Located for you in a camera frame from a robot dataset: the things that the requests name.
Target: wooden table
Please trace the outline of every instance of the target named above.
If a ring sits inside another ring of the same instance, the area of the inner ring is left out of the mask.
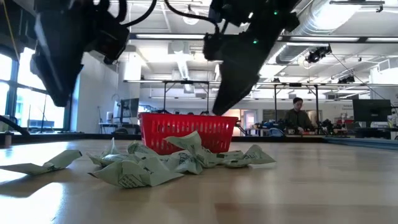
[[[0,164],[41,164],[64,149],[83,157],[67,169],[28,177],[0,170],[0,223],[397,223],[398,153],[333,144],[260,144],[276,161],[206,169],[153,188],[120,189],[87,172],[84,140],[0,150]],[[129,141],[116,141],[125,148]],[[246,150],[249,143],[232,143]]]

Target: red basket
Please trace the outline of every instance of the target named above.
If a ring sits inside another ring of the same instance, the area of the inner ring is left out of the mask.
[[[182,137],[198,131],[201,144],[211,152],[228,152],[237,118],[184,114],[141,113],[142,142],[160,155],[181,151],[164,141],[169,136]]]

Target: man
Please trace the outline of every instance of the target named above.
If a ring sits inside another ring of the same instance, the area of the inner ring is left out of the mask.
[[[290,121],[298,130],[303,133],[305,128],[312,128],[312,124],[308,114],[301,110],[303,99],[296,97],[293,99],[293,109],[289,110],[285,115],[285,120]]]

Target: window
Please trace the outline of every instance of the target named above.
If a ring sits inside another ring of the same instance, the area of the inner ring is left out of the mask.
[[[12,69],[12,59],[0,54],[0,79],[2,80],[10,80],[11,78],[11,69]]]
[[[41,128],[43,123],[44,128],[63,128],[64,111],[64,108],[56,107],[46,94],[17,89],[15,117],[22,127]]]
[[[0,82],[0,115],[6,114],[8,89],[8,84]]]
[[[21,54],[21,58],[19,59],[18,83],[45,90],[41,79],[30,72],[30,59],[34,52],[34,50],[26,47],[24,53]]]

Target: dark green shirt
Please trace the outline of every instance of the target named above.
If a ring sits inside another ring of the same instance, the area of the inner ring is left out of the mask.
[[[308,114],[305,111],[289,110],[285,115],[285,120],[290,121],[294,126],[301,128],[312,128],[312,124]]]

